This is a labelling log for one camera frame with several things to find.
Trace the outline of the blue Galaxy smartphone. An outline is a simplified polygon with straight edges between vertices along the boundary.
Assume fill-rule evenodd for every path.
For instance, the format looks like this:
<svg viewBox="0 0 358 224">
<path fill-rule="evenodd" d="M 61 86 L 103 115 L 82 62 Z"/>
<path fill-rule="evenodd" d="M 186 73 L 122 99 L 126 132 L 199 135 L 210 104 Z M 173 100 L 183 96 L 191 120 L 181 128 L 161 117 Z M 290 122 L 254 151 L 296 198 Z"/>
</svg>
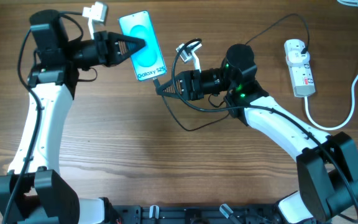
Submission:
<svg viewBox="0 0 358 224">
<path fill-rule="evenodd" d="M 149 12 L 139 11 L 122 16 L 118 21 L 122 33 L 135 40 L 137 50 L 131 60 L 136 79 L 142 82 L 166 74 L 167 67 Z"/>
</svg>

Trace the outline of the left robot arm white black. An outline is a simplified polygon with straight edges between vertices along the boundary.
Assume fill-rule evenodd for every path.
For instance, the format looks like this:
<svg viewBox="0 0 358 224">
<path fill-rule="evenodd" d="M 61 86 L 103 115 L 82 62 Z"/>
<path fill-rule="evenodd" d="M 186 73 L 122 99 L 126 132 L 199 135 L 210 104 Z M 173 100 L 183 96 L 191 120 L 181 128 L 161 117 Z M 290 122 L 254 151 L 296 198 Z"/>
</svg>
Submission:
<svg viewBox="0 0 358 224">
<path fill-rule="evenodd" d="M 145 41 L 114 32 L 95 32 L 90 40 L 70 40 L 63 20 L 73 12 L 47 9 L 31 15 L 27 35 L 36 49 L 29 76 L 29 110 L 21 143 L 6 175 L 0 175 L 4 223 L 120 223 L 106 197 L 80 199 L 59 169 L 62 132 L 72 106 L 80 70 L 119 65 L 144 48 Z"/>
</svg>

